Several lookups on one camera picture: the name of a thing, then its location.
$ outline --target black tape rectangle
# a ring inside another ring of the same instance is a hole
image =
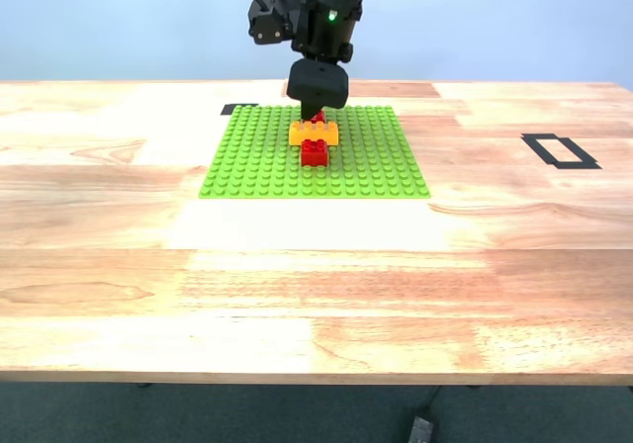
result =
[[[257,107],[259,104],[225,104],[220,115],[231,115],[235,107]]]
[[[523,133],[521,139],[532,148],[545,164],[556,166],[557,169],[602,169],[595,158],[580,148],[571,138],[560,138],[553,133]],[[580,161],[559,161],[545,146],[539,143],[540,139],[557,139]]]

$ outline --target lego baseplate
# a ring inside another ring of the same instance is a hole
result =
[[[327,166],[300,164],[288,143],[300,107],[236,107],[199,197],[422,198],[430,197],[391,107],[325,108],[338,123],[339,145]]]

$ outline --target light blue wall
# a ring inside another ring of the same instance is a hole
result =
[[[0,0],[0,79],[282,78],[249,0]],[[615,81],[633,89],[633,0],[365,0],[350,76]]]

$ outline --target wooden table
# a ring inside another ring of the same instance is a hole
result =
[[[354,81],[432,199],[198,200],[223,105],[284,90],[0,84],[0,379],[633,385],[631,92]]]

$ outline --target stacked lego bricks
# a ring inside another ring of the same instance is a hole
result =
[[[321,110],[309,122],[292,122],[288,143],[301,147],[302,166],[327,166],[327,147],[338,145],[338,125],[326,122]]]
[[[200,198],[411,198],[429,192],[391,107],[236,107]]]

